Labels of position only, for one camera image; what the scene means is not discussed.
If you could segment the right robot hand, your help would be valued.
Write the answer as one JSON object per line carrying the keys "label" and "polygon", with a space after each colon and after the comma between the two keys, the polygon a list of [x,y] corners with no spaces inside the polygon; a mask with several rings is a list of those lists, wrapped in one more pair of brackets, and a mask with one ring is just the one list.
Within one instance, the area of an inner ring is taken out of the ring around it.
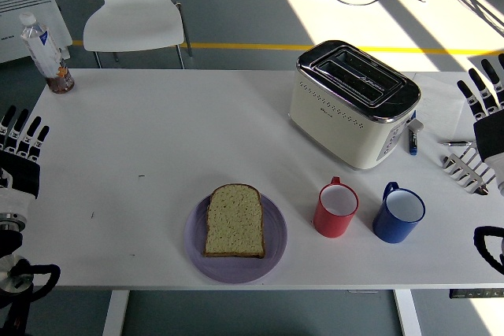
{"label": "right robot hand", "polygon": [[481,68],[494,93],[474,68],[468,70],[468,74],[480,97],[477,98],[463,80],[457,85],[476,120],[473,130],[477,151],[481,160],[494,171],[498,191],[503,195],[503,74],[499,74],[487,58],[481,60]]}

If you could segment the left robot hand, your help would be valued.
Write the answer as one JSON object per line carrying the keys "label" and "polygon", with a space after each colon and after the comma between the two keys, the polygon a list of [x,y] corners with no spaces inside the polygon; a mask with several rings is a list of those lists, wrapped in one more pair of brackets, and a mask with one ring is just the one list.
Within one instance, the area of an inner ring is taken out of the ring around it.
{"label": "left robot hand", "polygon": [[39,196],[43,143],[50,127],[42,118],[28,119],[29,111],[11,105],[1,118],[1,217],[20,220]]}

